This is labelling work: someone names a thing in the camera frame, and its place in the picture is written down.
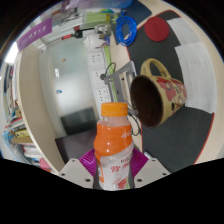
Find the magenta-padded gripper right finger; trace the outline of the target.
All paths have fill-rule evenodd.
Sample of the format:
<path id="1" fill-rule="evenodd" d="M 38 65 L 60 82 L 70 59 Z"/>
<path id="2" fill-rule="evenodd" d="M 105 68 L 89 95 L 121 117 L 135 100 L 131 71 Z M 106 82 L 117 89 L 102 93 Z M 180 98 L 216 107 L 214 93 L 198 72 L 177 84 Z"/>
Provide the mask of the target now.
<path id="1" fill-rule="evenodd" d="M 170 172 L 156 158 L 148 159 L 139 150 L 133 150 L 129 174 L 131 189 L 143 187 L 169 174 Z"/>

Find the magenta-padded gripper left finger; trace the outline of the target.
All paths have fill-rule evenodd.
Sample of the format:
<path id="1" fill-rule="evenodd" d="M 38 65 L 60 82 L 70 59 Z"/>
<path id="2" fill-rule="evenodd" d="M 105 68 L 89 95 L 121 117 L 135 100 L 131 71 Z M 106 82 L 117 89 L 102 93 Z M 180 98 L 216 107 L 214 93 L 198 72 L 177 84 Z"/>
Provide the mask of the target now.
<path id="1" fill-rule="evenodd" d="M 86 152 L 79 159 L 70 159 L 59 176 L 83 188 L 92 189 L 97 172 L 97 162 L 93 149 Z"/>

